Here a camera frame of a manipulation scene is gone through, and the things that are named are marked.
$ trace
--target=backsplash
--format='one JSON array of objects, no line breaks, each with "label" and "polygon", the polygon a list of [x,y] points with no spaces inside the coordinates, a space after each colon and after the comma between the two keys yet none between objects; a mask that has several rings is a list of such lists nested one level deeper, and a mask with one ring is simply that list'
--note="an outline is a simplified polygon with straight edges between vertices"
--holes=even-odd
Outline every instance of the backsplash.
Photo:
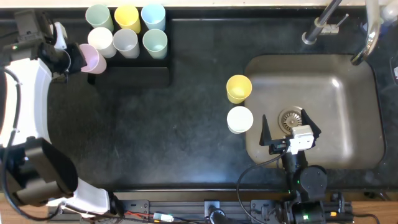
[{"label": "backsplash", "polygon": [[[93,4],[120,6],[133,3],[145,6],[150,2],[161,3],[164,6],[326,6],[331,0],[2,0],[0,7],[88,7]],[[385,5],[392,0],[379,0]],[[363,6],[364,0],[343,0],[341,6]]]}]

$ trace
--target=black countertop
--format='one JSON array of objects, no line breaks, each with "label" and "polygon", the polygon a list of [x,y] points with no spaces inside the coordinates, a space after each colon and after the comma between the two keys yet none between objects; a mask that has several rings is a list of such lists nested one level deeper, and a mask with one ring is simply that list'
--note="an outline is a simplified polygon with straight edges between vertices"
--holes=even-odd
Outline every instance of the black countertop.
[{"label": "black countertop", "polygon": [[[10,11],[0,20],[1,32],[16,28]],[[258,55],[357,53],[365,40],[359,28],[365,8],[338,9],[331,22],[350,13],[340,33],[305,45],[301,35],[321,12],[167,9],[171,85],[98,88],[87,83],[85,73],[71,76],[68,84],[52,84],[52,144],[72,159],[81,179],[109,190],[233,189],[254,163],[244,135],[228,130],[226,115],[235,105],[226,97],[226,82],[243,74]],[[71,41],[86,42],[90,26],[84,9],[49,13],[63,23]],[[398,86],[391,72],[398,66],[397,37],[398,29],[390,30],[368,60],[376,74],[385,156],[371,170],[328,170],[330,190],[398,189]],[[243,189],[286,189],[284,172],[277,169],[256,169],[243,182]]]}]

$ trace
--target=stainless steel sink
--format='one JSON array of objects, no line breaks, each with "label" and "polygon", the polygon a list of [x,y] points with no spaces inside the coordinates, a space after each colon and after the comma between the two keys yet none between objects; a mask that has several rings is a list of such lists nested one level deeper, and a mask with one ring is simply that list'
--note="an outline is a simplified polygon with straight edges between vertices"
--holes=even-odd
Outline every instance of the stainless steel sink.
[{"label": "stainless steel sink", "polygon": [[316,147],[306,151],[310,164],[366,169],[380,162],[384,141],[373,71],[365,62],[352,65],[350,58],[263,55],[249,62],[245,75],[253,89],[245,107],[253,113],[254,124],[246,132],[246,149],[254,162],[275,157],[259,145],[262,115],[267,116],[272,138],[279,139],[301,125],[300,108],[322,130]]}]

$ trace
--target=drain strainer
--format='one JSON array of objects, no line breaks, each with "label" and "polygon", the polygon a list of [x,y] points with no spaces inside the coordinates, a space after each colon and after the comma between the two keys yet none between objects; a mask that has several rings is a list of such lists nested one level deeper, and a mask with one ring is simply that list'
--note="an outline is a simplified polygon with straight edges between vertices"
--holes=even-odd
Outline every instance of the drain strainer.
[{"label": "drain strainer", "polygon": [[291,106],[280,112],[279,126],[284,133],[290,134],[292,128],[303,125],[301,110],[298,106]]}]

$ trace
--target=chrome faucet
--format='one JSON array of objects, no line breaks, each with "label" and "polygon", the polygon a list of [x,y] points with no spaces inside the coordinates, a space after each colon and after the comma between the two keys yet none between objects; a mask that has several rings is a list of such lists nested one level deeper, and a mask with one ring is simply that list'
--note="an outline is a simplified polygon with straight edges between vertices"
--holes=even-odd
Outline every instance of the chrome faucet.
[{"label": "chrome faucet", "polygon": [[[310,31],[304,32],[302,40],[306,44],[314,44],[317,41],[317,37],[325,33],[325,29],[332,29],[332,32],[328,34],[337,34],[338,26],[343,22],[340,21],[336,26],[328,27],[326,24],[331,14],[336,10],[342,0],[332,0],[332,2],[326,7],[320,17],[314,20]],[[368,36],[366,37],[365,47],[361,49],[360,53],[351,59],[353,65],[359,65],[365,60],[369,54],[373,51],[377,44],[377,40],[380,34],[380,10],[378,0],[366,0],[366,13],[368,15]]]}]

